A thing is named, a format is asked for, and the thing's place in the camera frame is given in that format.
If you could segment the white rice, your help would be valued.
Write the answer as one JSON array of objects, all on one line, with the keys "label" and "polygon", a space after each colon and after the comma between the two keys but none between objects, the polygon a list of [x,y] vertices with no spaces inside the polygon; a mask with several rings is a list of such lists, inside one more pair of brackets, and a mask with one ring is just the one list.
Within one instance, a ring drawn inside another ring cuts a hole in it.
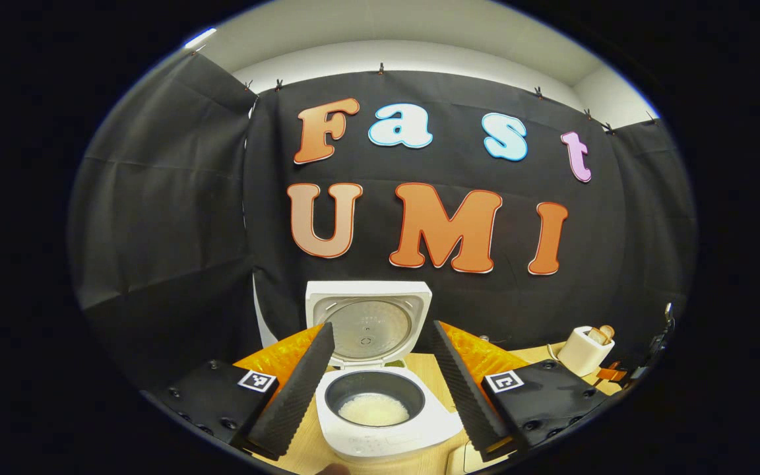
[{"label": "white rice", "polygon": [[350,423],[370,427],[387,427],[406,422],[410,413],[395,397],[365,392],[344,402],[338,415]]}]

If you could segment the white toaster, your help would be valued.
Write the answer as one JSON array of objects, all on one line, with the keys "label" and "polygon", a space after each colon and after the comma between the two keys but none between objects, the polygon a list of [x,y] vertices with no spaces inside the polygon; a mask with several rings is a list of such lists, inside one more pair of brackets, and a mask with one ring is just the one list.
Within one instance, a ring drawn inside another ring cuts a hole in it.
[{"label": "white toaster", "polygon": [[563,366],[575,375],[585,377],[598,369],[615,346],[614,338],[605,346],[589,339],[588,331],[593,327],[577,327],[572,330],[557,357]]}]

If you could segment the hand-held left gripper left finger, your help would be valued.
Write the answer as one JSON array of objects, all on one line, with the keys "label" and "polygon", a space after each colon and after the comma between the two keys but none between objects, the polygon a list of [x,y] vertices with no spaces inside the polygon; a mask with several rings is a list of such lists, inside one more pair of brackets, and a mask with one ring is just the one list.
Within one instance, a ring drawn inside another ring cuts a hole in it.
[{"label": "hand-held left gripper left finger", "polygon": [[211,359],[150,391],[150,402],[226,450],[284,456],[334,352],[323,323],[229,364]]}]

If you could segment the white rice cooker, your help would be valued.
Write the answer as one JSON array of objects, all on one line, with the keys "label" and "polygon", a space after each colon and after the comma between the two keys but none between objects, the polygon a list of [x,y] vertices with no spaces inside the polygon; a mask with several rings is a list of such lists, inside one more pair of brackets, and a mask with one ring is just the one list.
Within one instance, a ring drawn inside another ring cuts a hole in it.
[{"label": "white rice cooker", "polygon": [[[431,299],[425,282],[307,283],[307,324],[334,327],[332,370],[317,386],[315,400],[323,438],[339,457],[383,462],[439,445],[462,431],[458,413],[450,412],[416,373],[398,366],[418,342]],[[338,415],[344,402],[365,392],[395,397],[410,418],[370,427]]]}]

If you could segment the row of black cloth clips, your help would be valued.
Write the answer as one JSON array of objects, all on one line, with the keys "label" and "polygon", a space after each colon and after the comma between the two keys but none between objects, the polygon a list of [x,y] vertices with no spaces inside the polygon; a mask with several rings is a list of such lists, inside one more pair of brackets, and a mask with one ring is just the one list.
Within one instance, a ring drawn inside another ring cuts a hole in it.
[{"label": "row of black cloth clips", "polygon": [[446,135],[456,112],[465,129],[484,126],[486,138],[510,143],[532,143],[546,131],[576,133],[594,144],[599,133],[586,119],[609,135],[638,125],[663,126],[648,100],[607,66],[592,72],[604,83],[591,90],[497,57],[434,58],[428,51],[393,57],[390,65],[372,57],[284,56],[244,67],[234,76],[250,84],[266,80],[257,93],[251,129],[283,127],[298,145],[330,145],[348,127],[372,139],[375,125],[392,144],[417,145],[417,133],[424,133],[427,142],[434,133]]}]

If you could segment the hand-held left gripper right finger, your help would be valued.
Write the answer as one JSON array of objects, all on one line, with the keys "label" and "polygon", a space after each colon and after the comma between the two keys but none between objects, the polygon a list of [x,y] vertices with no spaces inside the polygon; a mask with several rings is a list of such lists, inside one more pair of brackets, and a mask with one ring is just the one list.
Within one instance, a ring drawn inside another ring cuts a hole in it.
[{"label": "hand-held left gripper right finger", "polygon": [[462,426],[484,462],[538,452],[608,403],[603,391],[558,361],[528,363],[441,321],[432,324],[432,348]]}]

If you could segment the black backdrop cloth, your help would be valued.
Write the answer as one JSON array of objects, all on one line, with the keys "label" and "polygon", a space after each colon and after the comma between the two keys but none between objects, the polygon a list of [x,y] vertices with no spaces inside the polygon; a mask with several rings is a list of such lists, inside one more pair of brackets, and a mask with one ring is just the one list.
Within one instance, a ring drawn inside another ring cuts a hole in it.
[{"label": "black backdrop cloth", "polygon": [[136,388],[305,328],[310,280],[407,280],[509,350],[616,330],[633,369],[693,281],[697,213],[661,125],[614,133],[515,87],[341,73],[254,94],[202,55],[149,73],[87,148],[73,286]]}]

